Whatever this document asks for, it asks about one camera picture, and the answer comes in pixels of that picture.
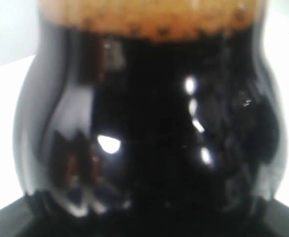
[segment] black base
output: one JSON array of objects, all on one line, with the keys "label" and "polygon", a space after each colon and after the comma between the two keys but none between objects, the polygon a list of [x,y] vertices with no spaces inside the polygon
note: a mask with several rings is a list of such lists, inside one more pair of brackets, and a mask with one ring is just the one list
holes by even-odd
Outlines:
[{"label": "black base", "polygon": [[[84,231],[36,220],[23,198],[0,211],[0,237],[91,236]],[[264,222],[242,237],[289,237],[289,208],[277,201],[272,202]]]}]

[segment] dark liquid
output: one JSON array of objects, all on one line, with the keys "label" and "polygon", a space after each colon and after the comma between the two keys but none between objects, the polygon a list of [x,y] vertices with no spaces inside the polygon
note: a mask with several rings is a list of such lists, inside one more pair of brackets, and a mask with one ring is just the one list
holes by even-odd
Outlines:
[{"label": "dark liquid", "polygon": [[14,133],[34,210],[109,236],[217,236],[259,219],[285,157],[253,27],[165,43],[41,30]]}]

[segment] curved glass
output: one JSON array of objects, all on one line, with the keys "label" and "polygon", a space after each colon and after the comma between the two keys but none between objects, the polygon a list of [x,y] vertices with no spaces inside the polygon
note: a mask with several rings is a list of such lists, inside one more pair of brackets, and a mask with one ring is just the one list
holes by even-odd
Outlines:
[{"label": "curved glass", "polygon": [[283,175],[264,0],[39,0],[15,163],[38,215],[104,236],[235,234]]}]

